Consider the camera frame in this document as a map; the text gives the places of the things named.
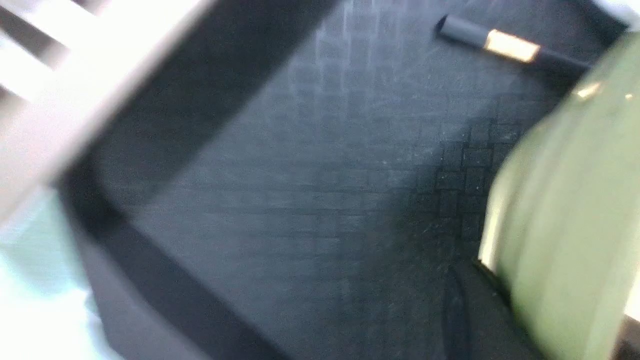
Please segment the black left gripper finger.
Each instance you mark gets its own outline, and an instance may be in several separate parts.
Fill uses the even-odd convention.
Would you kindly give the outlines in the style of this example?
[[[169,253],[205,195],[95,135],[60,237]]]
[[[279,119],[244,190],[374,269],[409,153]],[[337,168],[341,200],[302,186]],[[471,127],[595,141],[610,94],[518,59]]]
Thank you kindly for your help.
[[[467,260],[450,265],[442,300],[445,360],[541,360],[487,271]]]

